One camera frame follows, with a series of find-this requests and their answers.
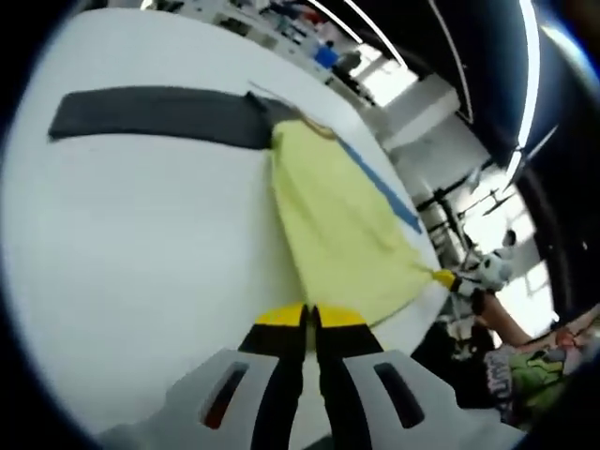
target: window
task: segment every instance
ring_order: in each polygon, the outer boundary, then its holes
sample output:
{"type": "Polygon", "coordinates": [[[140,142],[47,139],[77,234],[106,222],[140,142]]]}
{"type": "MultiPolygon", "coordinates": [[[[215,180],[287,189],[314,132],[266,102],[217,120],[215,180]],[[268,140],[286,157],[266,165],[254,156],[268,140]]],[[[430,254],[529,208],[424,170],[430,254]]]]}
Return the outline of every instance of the window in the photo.
{"type": "Polygon", "coordinates": [[[375,102],[383,107],[417,80],[418,77],[407,67],[401,67],[398,61],[390,60],[371,73],[363,85],[370,91],[375,102]]]}
{"type": "Polygon", "coordinates": [[[354,68],[350,71],[351,77],[355,77],[355,76],[359,75],[363,70],[365,70],[368,66],[370,66],[373,61],[375,61],[377,58],[379,58],[382,55],[382,53],[379,50],[374,49],[373,47],[371,47],[370,45],[367,45],[367,44],[360,44],[356,48],[356,50],[358,50],[360,52],[361,61],[360,61],[360,66],[358,66],[357,68],[354,68]]]}

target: wall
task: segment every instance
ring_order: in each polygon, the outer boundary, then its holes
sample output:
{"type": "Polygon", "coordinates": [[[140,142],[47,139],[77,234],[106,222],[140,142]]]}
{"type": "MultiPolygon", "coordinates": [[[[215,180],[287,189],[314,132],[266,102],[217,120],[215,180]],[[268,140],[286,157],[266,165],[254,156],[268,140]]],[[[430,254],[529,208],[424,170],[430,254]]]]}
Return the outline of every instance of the wall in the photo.
{"type": "Polygon", "coordinates": [[[383,108],[389,133],[383,148],[391,151],[418,140],[454,113],[458,106],[457,91],[436,74],[414,82],[383,108]]]}
{"type": "Polygon", "coordinates": [[[392,152],[397,168],[416,171],[431,189],[447,188],[488,158],[488,150],[455,115],[392,152]]]}

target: white table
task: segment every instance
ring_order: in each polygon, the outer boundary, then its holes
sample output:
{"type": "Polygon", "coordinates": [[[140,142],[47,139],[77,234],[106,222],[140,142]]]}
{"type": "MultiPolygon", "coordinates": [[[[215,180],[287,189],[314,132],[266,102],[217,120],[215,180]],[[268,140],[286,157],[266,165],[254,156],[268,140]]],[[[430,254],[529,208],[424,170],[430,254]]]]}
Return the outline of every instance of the white table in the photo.
{"type": "MultiPolygon", "coordinates": [[[[123,85],[243,95],[255,82],[331,125],[405,202],[356,111],[272,52],[214,26],[130,9],[86,12],[53,41],[8,137],[2,242],[9,302],[34,367],[89,431],[155,411],[169,386],[254,318],[301,298],[269,187],[267,152],[153,136],[49,142],[61,98],[123,85]]],[[[436,265],[426,234],[398,221],[436,265]]],[[[432,285],[382,324],[411,352],[445,293],[432,285]]],[[[292,434],[327,430],[316,368],[292,434]]]]}

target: blue edge strip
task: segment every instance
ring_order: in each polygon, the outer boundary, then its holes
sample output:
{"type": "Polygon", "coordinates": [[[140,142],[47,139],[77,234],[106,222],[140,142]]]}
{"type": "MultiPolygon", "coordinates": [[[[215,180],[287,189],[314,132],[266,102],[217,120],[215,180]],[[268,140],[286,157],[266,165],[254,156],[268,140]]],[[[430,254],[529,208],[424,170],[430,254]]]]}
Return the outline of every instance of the blue edge strip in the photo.
{"type": "Polygon", "coordinates": [[[398,198],[394,191],[383,182],[383,180],[365,163],[365,161],[360,157],[360,155],[358,155],[358,153],[354,151],[352,147],[350,147],[341,139],[338,139],[338,141],[344,150],[346,150],[348,156],[352,158],[356,164],[358,164],[358,166],[367,175],[368,179],[373,182],[375,188],[377,188],[381,194],[385,196],[385,199],[390,204],[394,214],[396,214],[396,216],[408,224],[417,233],[421,234],[423,231],[419,225],[419,217],[413,214],[413,211],[411,211],[408,206],[398,198]]]}

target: yellow cloth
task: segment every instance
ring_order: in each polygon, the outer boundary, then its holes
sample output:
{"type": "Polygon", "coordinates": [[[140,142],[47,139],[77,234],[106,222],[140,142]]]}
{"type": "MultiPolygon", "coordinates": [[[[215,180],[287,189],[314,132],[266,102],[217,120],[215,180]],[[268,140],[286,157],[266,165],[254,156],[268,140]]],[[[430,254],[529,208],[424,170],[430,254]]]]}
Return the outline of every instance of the yellow cloth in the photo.
{"type": "Polygon", "coordinates": [[[279,215],[308,304],[355,309],[371,325],[432,280],[385,197],[331,130],[300,120],[278,124],[272,165],[279,215]]]}

